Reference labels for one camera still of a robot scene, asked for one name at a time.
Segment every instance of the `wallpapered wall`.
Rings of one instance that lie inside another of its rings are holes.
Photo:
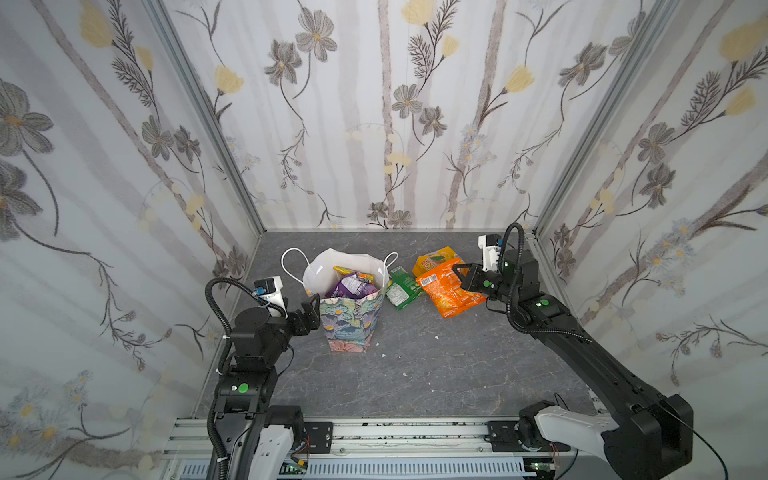
[[[4,2],[0,45],[0,470],[155,476],[257,238],[141,3]]]
[[[532,226],[653,3],[164,2],[294,229]]]
[[[764,476],[768,8],[687,1],[545,242],[581,321],[694,408],[731,478]],[[722,478],[697,440],[679,478]]]

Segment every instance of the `barcode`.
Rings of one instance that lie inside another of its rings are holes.
[[[435,280],[437,280],[437,275],[430,275],[430,276],[426,277],[424,280],[422,280],[421,284],[422,284],[422,286],[427,286],[430,283],[434,282]]]

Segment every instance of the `green snack package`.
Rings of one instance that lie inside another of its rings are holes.
[[[424,293],[422,286],[401,266],[390,270],[389,278],[391,286],[386,291],[386,297],[398,310]]]

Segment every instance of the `purple snack package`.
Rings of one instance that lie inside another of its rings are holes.
[[[356,273],[350,273],[339,280],[339,282],[326,294],[326,298],[341,297],[360,300],[371,293],[376,293],[377,290],[376,286],[358,278]]]

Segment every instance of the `white rope handle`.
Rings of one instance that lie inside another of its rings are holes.
[[[387,260],[389,260],[389,258],[390,258],[392,255],[394,255],[394,256],[395,256],[395,258],[393,258],[391,262],[387,263]],[[390,267],[390,266],[391,266],[391,265],[392,265],[392,264],[393,264],[393,263],[394,263],[394,262],[397,260],[397,257],[399,257],[399,255],[397,254],[397,252],[392,252],[392,253],[390,253],[389,255],[387,255],[387,256],[384,258],[384,266],[385,266],[385,267],[387,267],[387,268],[389,268],[389,267]]]
[[[301,280],[299,280],[298,278],[296,278],[296,277],[295,277],[295,276],[294,276],[294,275],[293,275],[291,272],[289,272],[289,271],[288,271],[288,269],[286,268],[286,264],[285,264],[285,258],[286,258],[286,254],[287,254],[288,252],[290,252],[291,250],[296,250],[297,252],[301,253],[301,256],[302,256],[302,257],[304,257],[304,260],[306,261],[306,265],[307,265],[307,266],[309,266],[309,264],[310,264],[310,261],[309,261],[309,259],[307,259],[307,258],[306,258],[306,255],[304,254],[304,252],[303,252],[303,251],[301,251],[301,249],[300,249],[300,248],[296,248],[296,247],[291,247],[291,248],[289,248],[288,250],[286,250],[286,251],[284,251],[284,252],[283,252],[283,256],[280,258],[280,265],[283,267],[283,272],[285,272],[285,273],[288,273],[288,276],[290,276],[292,279],[294,279],[295,281],[297,281],[297,282],[299,282],[299,283],[301,283],[301,284],[303,285],[303,284],[304,284],[304,282],[302,282]]]

